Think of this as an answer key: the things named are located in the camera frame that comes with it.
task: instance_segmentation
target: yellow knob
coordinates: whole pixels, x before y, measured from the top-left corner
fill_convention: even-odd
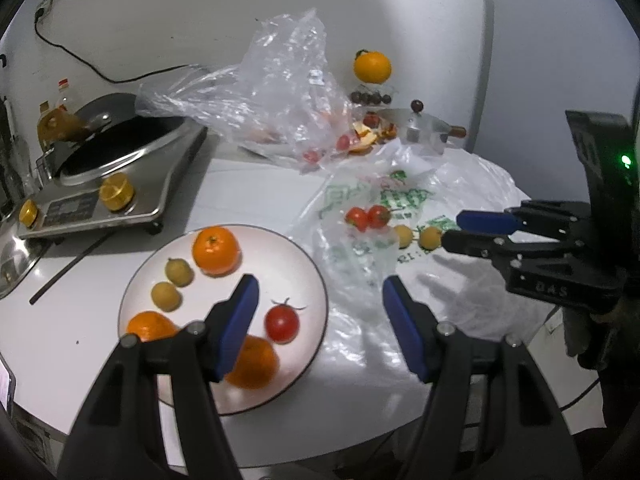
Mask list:
[[[38,206],[36,203],[28,198],[22,204],[20,208],[20,214],[18,215],[18,219],[22,222],[26,227],[31,227],[33,223],[36,221],[38,217]]]
[[[100,186],[100,200],[109,211],[119,211],[133,200],[135,190],[127,175],[114,173],[102,181]]]

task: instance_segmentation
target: white plastic bag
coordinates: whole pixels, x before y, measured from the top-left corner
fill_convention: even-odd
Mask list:
[[[325,44],[315,9],[277,16],[262,23],[239,65],[190,66],[169,84],[142,84],[136,111],[191,117],[280,165],[314,168],[337,154],[338,138],[353,128]]]
[[[377,240],[368,231],[354,234],[342,221],[352,206],[381,203],[392,211],[391,226],[406,224],[417,238],[429,225],[457,228],[454,220],[462,209],[503,210],[524,199],[506,171],[463,150],[420,158],[396,140],[377,154],[342,163],[290,231],[327,284],[330,316],[324,351],[360,366],[377,362],[383,382],[396,377],[394,370],[404,369],[380,292],[383,280],[395,273],[436,318],[451,320],[469,336],[499,340],[515,333],[530,341],[551,306],[507,293],[490,262],[442,248],[423,250],[417,241],[404,250],[384,243],[375,250]],[[532,235],[518,238],[527,239]],[[366,240],[367,258],[357,254],[354,240]]]

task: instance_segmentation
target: white wall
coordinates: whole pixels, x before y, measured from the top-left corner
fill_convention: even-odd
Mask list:
[[[638,38],[615,0],[495,0],[494,49],[475,152],[534,198],[587,200],[564,111],[630,119]]]
[[[357,50],[381,50],[394,64],[390,83],[399,90],[398,104],[419,98],[428,111],[468,126],[481,73],[485,1],[55,0],[41,32],[112,78],[127,78],[174,64],[238,62],[257,20],[317,7],[328,33],[328,59],[345,85],[354,84]],[[60,78],[68,77],[87,100],[115,90],[36,38],[33,14],[39,2],[25,1],[0,42],[9,59],[0,72],[0,91],[14,105],[32,158],[39,151],[38,104],[55,99]]]

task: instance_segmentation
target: plate with dark rim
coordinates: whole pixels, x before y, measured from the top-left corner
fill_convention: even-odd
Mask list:
[[[191,247],[198,235],[193,231],[158,249],[140,266],[127,285],[118,314],[118,336],[126,333],[129,320],[145,310],[167,316],[182,327],[204,319],[211,307],[226,300],[243,274],[253,274],[260,283],[260,301],[248,333],[267,338],[264,316],[274,303],[288,303],[299,309],[300,332],[286,345],[274,344],[280,360],[275,377],[265,387],[244,390],[222,381],[211,383],[220,415],[233,415],[262,406],[289,389],[318,354],[328,317],[328,298],[324,280],[311,258],[288,238],[268,229],[243,224],[225,224],[238,240],[242,261],[238,268],[219,278],[202,273],[193,261]],[[194,270],[193,282],[179,288],[182,303],[173,312],[164,313],[151,301],[151,288],[167,281],[164,266],[169,258],[184,258]],[[158,397],[173,405],[171,381],[158,377]]]

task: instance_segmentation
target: stainless steel stove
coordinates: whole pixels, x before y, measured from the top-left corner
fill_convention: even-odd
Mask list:
[[[89,124],[108,118],[107,127],[75,149],[30,197],[22,208],[27,214],[18,228],[20,238],[158,226],[206,128],[185,118],[136,116],[134,101],[131,94],[110,94],[77,113]]]

